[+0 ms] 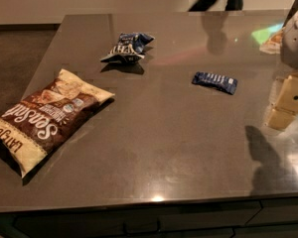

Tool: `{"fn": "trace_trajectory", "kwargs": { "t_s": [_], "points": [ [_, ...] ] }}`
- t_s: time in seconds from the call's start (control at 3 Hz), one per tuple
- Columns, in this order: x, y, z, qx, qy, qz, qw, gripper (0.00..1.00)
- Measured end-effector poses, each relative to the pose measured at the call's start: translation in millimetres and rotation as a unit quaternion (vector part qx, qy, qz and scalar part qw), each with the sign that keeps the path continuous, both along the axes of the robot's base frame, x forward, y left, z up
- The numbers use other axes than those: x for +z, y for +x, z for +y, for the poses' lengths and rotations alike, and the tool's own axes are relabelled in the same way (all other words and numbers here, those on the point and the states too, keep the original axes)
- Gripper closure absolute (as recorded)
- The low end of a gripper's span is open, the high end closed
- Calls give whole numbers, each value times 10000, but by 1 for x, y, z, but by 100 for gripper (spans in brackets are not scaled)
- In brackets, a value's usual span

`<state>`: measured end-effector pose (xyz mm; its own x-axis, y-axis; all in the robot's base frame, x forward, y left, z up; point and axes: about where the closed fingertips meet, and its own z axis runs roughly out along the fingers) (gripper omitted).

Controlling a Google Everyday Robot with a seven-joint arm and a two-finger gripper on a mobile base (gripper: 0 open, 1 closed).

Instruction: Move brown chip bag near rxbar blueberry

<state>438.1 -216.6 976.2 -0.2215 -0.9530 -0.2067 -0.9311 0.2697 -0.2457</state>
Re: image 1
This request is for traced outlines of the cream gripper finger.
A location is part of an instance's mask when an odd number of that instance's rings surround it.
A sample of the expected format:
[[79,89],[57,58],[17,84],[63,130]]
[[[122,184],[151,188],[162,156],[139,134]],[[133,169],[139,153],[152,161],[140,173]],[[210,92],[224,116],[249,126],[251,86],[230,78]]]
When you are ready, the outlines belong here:
[[295,118],[296,115],[293,112],[272,108],[268,113],[266,124],[272,129],[284,131]]
[[291,73],[283,81],[275,107],[282,111],[298,114],[298,71]]

